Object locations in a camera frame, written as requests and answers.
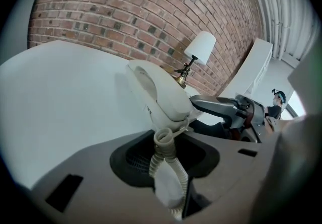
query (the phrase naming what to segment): black cap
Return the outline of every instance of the black cap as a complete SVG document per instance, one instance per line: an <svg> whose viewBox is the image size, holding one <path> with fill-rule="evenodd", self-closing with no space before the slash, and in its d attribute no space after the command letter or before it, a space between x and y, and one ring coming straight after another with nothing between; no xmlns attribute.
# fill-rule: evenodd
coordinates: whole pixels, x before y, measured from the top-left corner
<svg viewBox="0 0 322 224"><path fill-rule="evenodd" d="M283 98L283 101L282 101L282 104L286 102L286 96L285 96L285 93L283 93L282 91L278 91L277 93L275 94L280 94Z"/></svg>

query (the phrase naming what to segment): table lamp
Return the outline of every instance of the table lamp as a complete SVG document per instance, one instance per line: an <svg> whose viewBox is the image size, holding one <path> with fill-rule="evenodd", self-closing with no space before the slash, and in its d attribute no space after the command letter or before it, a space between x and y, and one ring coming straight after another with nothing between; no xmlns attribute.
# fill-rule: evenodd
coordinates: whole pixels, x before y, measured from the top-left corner
<svg viewBox="0 0 322 224"><path fill-rule="evenodd" d="M184 89L186 87L186 77L189 74L190 67L194 61L200 64L207 64L208 58L215 46L216 38L211 33L202 31L185 49L185 54L191 58L189 64L185 63L183 69L175 70L180 76L176 77L177 83Z"/></svg>

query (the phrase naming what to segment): black shirt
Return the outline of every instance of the black shirt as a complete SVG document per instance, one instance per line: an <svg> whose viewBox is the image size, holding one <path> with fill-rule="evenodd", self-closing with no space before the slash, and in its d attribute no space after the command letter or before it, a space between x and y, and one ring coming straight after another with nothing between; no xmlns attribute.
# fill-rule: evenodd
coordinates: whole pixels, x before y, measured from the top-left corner
<svg viewBox="0 0 322 224"><path fill-rule="evenodd" d="M281 117L282 109L280 106L267 107L268 114L265 117L274 117L279 119Z"/></svg>

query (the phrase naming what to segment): white telephone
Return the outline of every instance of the white telephone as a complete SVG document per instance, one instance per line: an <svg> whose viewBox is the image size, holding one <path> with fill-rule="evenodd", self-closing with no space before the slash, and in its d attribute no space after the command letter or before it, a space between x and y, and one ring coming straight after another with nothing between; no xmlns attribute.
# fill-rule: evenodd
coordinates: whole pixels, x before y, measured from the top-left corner
<svg viewBox="0 0 322 224"><path fill-rule="evenodd" d="M177 131L193 111L188 95L161 67L131 60L126 67L130 86L156 129Z"/></svg>

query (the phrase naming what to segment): gray wall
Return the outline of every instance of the gray wall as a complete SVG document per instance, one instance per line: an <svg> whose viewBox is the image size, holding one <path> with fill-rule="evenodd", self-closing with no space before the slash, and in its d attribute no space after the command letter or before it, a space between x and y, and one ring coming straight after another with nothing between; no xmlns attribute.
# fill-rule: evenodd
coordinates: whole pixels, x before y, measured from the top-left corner
<svg viewBox="0 0 322 224"><path fill-rule="evenodd" d="M17 0L0 33L0 65L27 49L28 25L35 0Z"/></svg>

